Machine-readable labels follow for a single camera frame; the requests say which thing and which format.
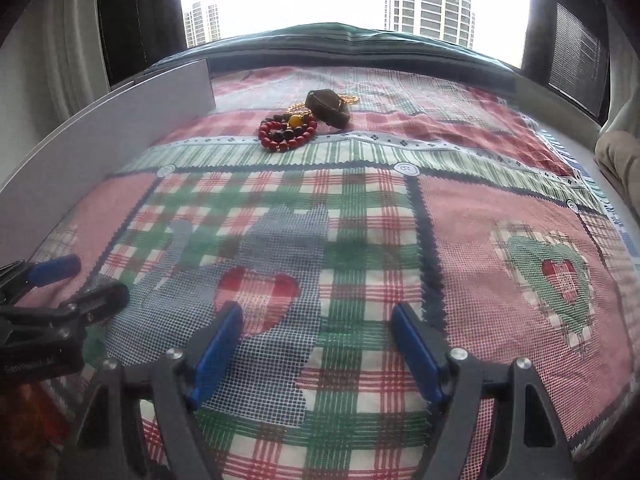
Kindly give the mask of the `plaid patchwork bed quilt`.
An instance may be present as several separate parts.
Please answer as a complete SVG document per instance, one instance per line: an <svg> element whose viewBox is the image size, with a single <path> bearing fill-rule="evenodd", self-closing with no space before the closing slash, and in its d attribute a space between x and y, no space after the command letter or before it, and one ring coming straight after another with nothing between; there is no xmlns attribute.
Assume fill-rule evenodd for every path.
<svg viewBox="0 0 640 480"><path fill-rule="evenodd" d="M38 259L130 306L43 388L75 414L107 356L185 344L228 300L245 325L198 421L229 479L407 479L435 422L390 334L410 304L477 358L533 361L576 458L639 394L637 257L599 189L515 101L503 65L430 40L298 26L181 55L215 107L115 170ZM344 98L349 125L271 153L267 117Z"/></svg>

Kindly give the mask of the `white cardboard box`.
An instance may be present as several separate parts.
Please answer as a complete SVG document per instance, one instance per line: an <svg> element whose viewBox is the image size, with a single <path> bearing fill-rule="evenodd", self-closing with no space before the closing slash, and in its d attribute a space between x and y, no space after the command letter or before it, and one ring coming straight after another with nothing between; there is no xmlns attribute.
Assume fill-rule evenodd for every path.
<svg viewBox="0 0 640 480"><path fill-rule="evenodd" d="M67 119L1 185L1 261L30 257L106 176L214 107L199 58L125 84Z"/></svg>

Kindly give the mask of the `dark brown wooden comb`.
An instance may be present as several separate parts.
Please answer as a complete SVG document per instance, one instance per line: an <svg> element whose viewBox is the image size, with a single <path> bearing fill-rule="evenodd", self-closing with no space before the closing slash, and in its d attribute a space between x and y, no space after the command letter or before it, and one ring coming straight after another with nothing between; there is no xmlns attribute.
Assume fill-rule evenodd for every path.
<svg viewBox="0 0 640 480"><path fill-rule="evenodd" d="M350 111L344 98L331 89L311 90L305 100L305 107L315 118L328 126L344 130L350 122Z"/></svg>

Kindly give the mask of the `beige cushion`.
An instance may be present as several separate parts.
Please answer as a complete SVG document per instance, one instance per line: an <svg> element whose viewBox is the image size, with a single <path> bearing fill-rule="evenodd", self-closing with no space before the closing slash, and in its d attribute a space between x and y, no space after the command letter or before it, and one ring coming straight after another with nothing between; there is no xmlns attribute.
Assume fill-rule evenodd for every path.
<svg viewBox="0 0 640 480"><path fill-rule="evenodd" d="M597 140L594 161L605 179L632 208L639 208L639 140L625 131L608 131Z"/></svg>

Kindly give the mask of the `red bead bracelet amber bead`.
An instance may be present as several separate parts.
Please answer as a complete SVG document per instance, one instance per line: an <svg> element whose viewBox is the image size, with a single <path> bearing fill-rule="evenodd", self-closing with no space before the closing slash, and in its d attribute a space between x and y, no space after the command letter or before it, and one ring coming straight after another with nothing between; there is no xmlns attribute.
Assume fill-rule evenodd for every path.
<svg viewBox="0 0 640 480"><path fill-rule="evenodd" d="M265 118L257 130L259 143L271 153L296 150L314 140L317 121L311 113L274 115Z"/></svg>

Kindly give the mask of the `white curtain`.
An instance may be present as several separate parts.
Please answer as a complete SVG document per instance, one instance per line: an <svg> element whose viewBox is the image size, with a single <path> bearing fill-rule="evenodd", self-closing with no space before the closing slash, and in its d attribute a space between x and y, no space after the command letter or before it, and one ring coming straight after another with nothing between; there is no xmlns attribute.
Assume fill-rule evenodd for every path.
<svg viewBox="0 0 640 480"><path fill-rule="evenodd" d="M43 42L59 120L64 122L110 91L98 0L43 0Z"/></svg>

